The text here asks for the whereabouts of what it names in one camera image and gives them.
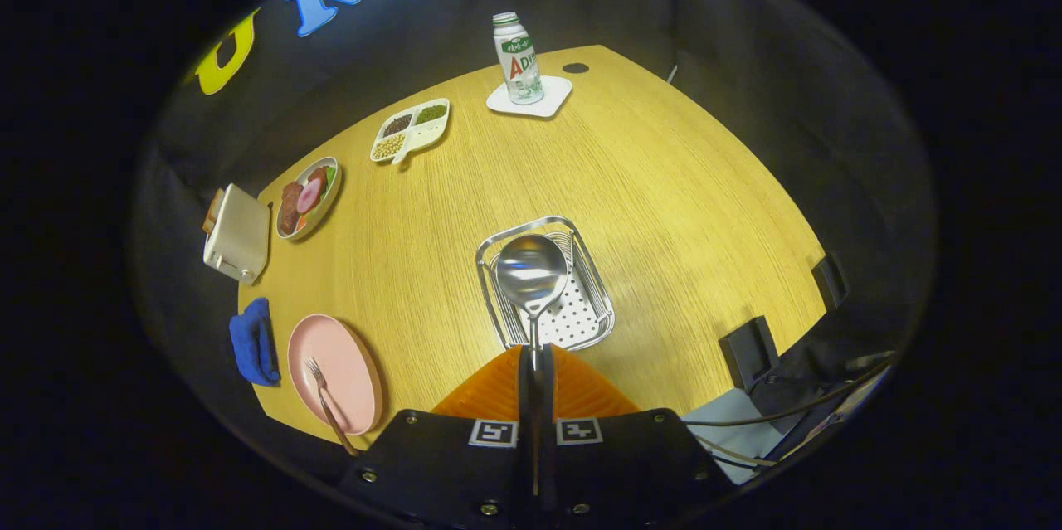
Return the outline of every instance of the plastic bottle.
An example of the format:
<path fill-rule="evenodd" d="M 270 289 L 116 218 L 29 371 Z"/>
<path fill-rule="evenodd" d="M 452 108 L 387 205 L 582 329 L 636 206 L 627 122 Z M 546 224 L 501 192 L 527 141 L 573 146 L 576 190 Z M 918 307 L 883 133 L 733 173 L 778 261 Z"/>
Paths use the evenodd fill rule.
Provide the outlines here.
<path fill-rule="evenodd" d="M 497 13 L 494 21 L 494 50 L 501 64 L 501 75 L 509 90 L 509 100 L 517 105 L 530 105 L 545 97 L 538 78 L 531 37 L 520 24 L 515 12 Z"/>

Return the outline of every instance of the blue towel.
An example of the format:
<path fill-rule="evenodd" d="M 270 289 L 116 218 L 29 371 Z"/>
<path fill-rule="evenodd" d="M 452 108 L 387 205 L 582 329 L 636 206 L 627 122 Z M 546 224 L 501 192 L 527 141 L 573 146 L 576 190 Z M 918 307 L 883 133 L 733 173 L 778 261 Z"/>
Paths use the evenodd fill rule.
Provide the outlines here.
<path fill-rule="evenodd" d="M 255 384 L 275 387 L 280 372 L 276 370 L 269 325 L 269 300 L 260 297 L 249 304 L 243 314 L 233 317 L 228 334 L 236 352 L 236 367 L 243 378 Z"/>

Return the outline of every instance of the wooden table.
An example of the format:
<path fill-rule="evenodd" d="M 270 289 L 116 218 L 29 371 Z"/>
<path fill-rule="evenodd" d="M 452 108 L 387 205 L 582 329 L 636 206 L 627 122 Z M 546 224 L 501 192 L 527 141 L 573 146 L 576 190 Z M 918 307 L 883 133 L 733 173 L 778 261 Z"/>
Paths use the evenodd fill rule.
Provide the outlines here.
<path fill-rule="evenodd" d="M 572 62 L 589 71 L 564 73 Z M 271 229 L 260 280 L 239 289 L 240 311 L 270 301 L 282 378 L 255 386 L 269 416 L 336 440 L 288 378 L 291 330 L 314 312 L 355 329 L 381 373 L 383 417 L 356 446 L 401 408 L 430 410 L 501 351 L 476 249 L 547 215 L 579 226 L 616 310 L 612 335 L 577 354 L 641 408 L 684 414 L 732 389 L 717 338 L 753 317 L 767 317 L 781 353 L 824 313 L 815 234 L 720 122 L 603 47 L 545 53 L 538 64 L 573 84 L 551 119 L 489 110 L 501 84 L 490 66 L 362 119 L 262 190 L 258 200 L 278 208 L 281 187 L 312 160 L 333 156 L 343 168 L 321 225 L 297 243 Z M 439 144 L 401 166 L 369 160 L 384 119 L 440 97 L 451 115 Z"/>

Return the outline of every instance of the white toaster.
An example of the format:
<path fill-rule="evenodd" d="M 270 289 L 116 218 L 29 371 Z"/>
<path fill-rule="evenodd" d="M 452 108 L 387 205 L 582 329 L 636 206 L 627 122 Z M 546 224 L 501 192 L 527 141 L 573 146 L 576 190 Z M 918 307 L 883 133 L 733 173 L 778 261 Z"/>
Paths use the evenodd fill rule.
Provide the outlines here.
<path fill-rule="evenodd" d="M 218 220 L 206 237 L 203 262 L 224 275 L 252 285 L 269 259 L 269 207 L 229 184 Z"/>

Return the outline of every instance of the wire basket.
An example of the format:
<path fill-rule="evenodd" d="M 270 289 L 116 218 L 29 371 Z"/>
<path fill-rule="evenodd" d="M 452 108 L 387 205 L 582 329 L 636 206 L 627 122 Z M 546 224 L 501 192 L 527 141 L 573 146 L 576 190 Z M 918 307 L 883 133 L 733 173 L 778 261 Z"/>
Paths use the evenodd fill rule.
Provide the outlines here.
<path fill-rule="evenodd" d="M 527 313 L 513 306 L 498 287 L 494 266 L 506 244 L 530 234 L 546 236 L 555 242 L 568 261 L 568 280 L 564 292 L 538 315 L 539 342 L 576 351 L 603 340 L 616 325 L 612 301 L 576 225 L 566 218 L 550 216 L 490 236 L 476 252 L 483 301 L 502 349 L 529 344 L 529 325 Z"/>

